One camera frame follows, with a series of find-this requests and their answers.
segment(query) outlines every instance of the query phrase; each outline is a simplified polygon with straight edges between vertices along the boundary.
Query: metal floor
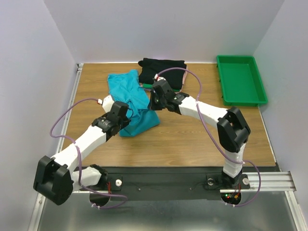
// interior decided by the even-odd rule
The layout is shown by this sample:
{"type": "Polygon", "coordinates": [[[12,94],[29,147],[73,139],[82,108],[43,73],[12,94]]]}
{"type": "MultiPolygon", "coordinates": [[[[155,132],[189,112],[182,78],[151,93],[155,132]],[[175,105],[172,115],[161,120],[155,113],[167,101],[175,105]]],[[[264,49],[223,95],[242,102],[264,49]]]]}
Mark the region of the metal floor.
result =
{"type": "MultiPolygon", "coordinates": [[[[247,200],[255,192],[242,193],[247,200]]],[[[244,207],[221,201],[128,201],[91,208],[89,193],[73,193],[61,206],[46,200],[40,231],[296,231],[284,192],[260,192],[244,207]]]]}

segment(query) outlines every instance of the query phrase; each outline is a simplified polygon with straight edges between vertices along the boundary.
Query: teal cloth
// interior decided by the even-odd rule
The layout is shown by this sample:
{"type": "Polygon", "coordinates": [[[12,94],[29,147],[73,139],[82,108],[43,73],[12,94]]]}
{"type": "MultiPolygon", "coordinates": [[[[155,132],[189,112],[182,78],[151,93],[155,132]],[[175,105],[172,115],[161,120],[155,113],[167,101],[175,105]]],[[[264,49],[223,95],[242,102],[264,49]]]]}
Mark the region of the teal cloth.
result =
{"type": "Polygon", "coordinates": [[[139,85],[137,70],[125,74],[109,74],[107,81],[113,99],[127,103],[131,108],[127,112],[131,122],[120,130],[120,136],[133,137],[159,124],[156,112],[148,109],[150,100],[139,85]]]}

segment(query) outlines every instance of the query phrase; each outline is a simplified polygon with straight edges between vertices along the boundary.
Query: clothing pile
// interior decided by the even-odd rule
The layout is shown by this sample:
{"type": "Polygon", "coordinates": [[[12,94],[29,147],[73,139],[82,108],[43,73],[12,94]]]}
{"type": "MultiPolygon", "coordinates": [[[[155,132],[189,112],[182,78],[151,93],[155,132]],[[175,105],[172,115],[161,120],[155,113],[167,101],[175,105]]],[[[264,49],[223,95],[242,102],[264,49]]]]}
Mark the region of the clothing pile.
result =
{"type": "MultiPolygon", "coordinates": [[[[139,75],[139,83],[145,89],[151,89],[154,83],[154,76],[165,69],[171,67],[181,67],[187,69],[187,65],[183,60],[158,60],[144,58],[139,61],[139,66],[142,67],[142,72],[139,75]]],[[[187,72],[183,70],[171,70],[165,72],[161,77],[164,77],[169,83],[170,87],[179,92],[182,90],[187,72]]]]}
{"type": "MultiPolygon", "coordinates": [[[[121,137],[136,136],[154,126],[160,121],[155,111],[149,110],[149,98],[144,89],[150,90],[154,83],[154,76],[162,70],[171,67],[187,68],[183,60],[157,60],[147,59],[139,61],[142,72],[138,76],[137,70],[130,70],[123,74],[109,74],[108,86],[109,94],[114,101],[127,103],[130,110],[127,117],[131,122],[127,127],[120,130],[121,137]]],[[[168,81],[169,85],[175,92],[182,90],[187,72],[183,70],[171,70],[165,72],[161,77],[168,81]]]]}

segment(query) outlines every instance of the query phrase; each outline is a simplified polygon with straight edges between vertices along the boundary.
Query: white connector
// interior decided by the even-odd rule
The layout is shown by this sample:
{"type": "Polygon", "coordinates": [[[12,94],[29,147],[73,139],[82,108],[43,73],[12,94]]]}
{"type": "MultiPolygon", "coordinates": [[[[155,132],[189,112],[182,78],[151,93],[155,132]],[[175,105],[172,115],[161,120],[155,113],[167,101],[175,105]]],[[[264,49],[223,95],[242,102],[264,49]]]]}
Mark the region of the white connector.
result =
{"type": "Polygon", "coordinates": [[[157,81],[160,81],[160,80],[166,80],[166,79],[164,77],[159,77],[157,81]]]}
{"type": "Polygon", "coordinates": [[[103,101],[102,101],[101,99],[98,99],[98,100],[97,100],[97,104],[102,105],[102,104],[103,104],[103,101]]]}
{"type": "Polygon", "coordinates": [[[105,112],[110,112],[112,105],[114,104],[114,100],[111,95],[108,95],[107,97],[104,98],[102,107],[105,110],[105,112]]]}

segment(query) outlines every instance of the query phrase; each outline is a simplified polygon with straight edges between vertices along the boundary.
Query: cable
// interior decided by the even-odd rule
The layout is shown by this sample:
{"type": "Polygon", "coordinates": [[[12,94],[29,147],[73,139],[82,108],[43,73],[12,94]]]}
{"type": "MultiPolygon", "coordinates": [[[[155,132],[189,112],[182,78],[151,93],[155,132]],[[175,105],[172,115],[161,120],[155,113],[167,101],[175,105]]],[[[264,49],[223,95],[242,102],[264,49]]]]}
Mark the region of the cable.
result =
{"type": "Polygon", "coordinates": [[[111,194],[111,183],[110,183],[110,181],[108,182],[108,194],[111,194]]]}
{"type": "Polygon", "coordinates": [[[199,86],[200,86],[200,88],[199,88],[199,93],[198,93],[197,98],[196,98],[196,106],[197,106],[198,115],[199,115],[200,120],[201,120],[201,122],[202,122],[202,124],[203,124],[203,127],[205,128],[205,130],[206,130],[206,132],[208,133],[210,139],[212,140],[212,142],[214,143],[214,145],[216,146],[216,148],[219,150],[219,152],[220,152],[227,160],[229,160],[229,161],[231,161],[231,162],[233,162],[233,163],[235,163],[235,164],[240,164],[240,165],[242,165],[242,164],[244,164],[245,162],[248,162],[248,163],[252,164],[252,166],[256,169],[256,171],[257,171],[257,173],[258,173],[258,176],[259,176],[259,187],[258,187],[258,190],[257,190],[255,196],[254,196],[251,200],[249,200],[249,201],[247,201],[247,202],[245,202],[245,203],[243,203],[243,204],[241,204],[241,205],[232,205],[232,206],[234,206],[234,207],[242,207],[242,206],[244,206],[244,205],[247,205],[247,204],[253,202],[253,201],[255,200],[255,198],[257,197],[257,195],[259,194],[260,188],[261,188],[261,175],[260,175],[259,169],[258,169],[251,161],[249,161],[249,160],[243,160],[242,162],[238,162],[238,161],[234,161],[234,160],[230,159],[230,158],[224,153],[224,151],[220,148],[220,146],[218,145],[218,143],[216,142],[216,140],[215,140],[214,137],[212,136],[210,130],[208,129],[208,127],[207,127],[207,125],[206,125],[206,123],[205,123],[205,121],[204,121],[204,119],[203,119],[203,116],[202,116],[202,114],[201,114],[201,111],[200,111],[200,108],[199,108],[199,104],[198,104],[198,103],[199,103],[199,97],[200,97],[200,95],[201,95],[201,93],[202,93],[202,83],[201,83],[199,77],[198,77],[195,73],[193,73],[192,71],[190,71],[190,70],[188,70],[188,69],[181,68],[181,67],[171,67],[171,68],[168,68],[168,69],[165,69],[165,70],[159,72],[159,73],[157,74],[157,78],[159,78],[159,76],[160,76],[162,73],[165,73],[165,72],[171,71],[171,70],[183,70],[183,71],[187,71],[188,73],[192,74],[192,75],[197,79],[197,81],[198,81],[198,83],[199,83],[199,86]]]}
{"type": "Polygon", "coordinates": [[[233,196],[234,194],[237,194],[237,193],[238,193],[238,192],[237,192],[237,186],[239,186],[238,192],[241,190],[241,185],[240,185],[240,184],[236,185],[236,186],[235,186],[234,193],[232,193],[232,196],[233,196]]]}
{"type": "Polygon", "coordinates": [[[98,192],[98,191],[95,191],[93,189],[90,189],[84,185],[81,184],[81,174],[82,174],[82,159],[81,159],[81,153],[80,153],[80,149],[79,147],[77,146],[76,144],[76,141],[69,137],[69,136],[66,136],[66,135],[53,135],[53,130],[54,128],[56,127],[56,125],[59,123],[59,121],[70,111],[72,110],[73,107],[75,107],[77,104],[81,103],[81,102],[84,102],[84,101],[88,101],[88,100],[94,100],[96,102],[98,102],[99,100],[98,99],[95,99],[95,98],[86,98],[86,99],[83,99],[83,100],[79,100],[77,101],[76,103],[74,103],[72,106],[70,106],[57,120],[56,122],[53,124],[53,126],[51,127],[50,129],[50,136],[53,137],[53,138],[66,138],[66,139],[69,139],[76,147],[76,150],[77,150],[77,157],[78,157],[78,170],[79,170],[79,177],[78,177],[78,183],[79,185],[81,186],[81,188],[85,189],[85,190],[88,190],[92,193],[95,193],[95,194],[98,194],[98,195],[102,195],[102,196],[107,196],[107,197],[117,197],[117,198],[123,198],[124,200],[117,204],[117,205],[112,205],[112,206],[97,206],[96,204],[92,204],[93,207],[96,207],[98,209],[109,209],[109,208],[116,208],[116,207],[119,207],[121,205],[123,205],[127,200],[128,198],[125,196],[125,195],[120,195],[120,194],[107,194],[107,193],[102,193],[102,192],[98,192]]]}
{"type": "Polygon", "coordinates": [[[239,184],[239,192],[236,194],[236,197],[238,197],[239,195],[240,195],[240,193],[241,193],[241,184],[239,184]]]}

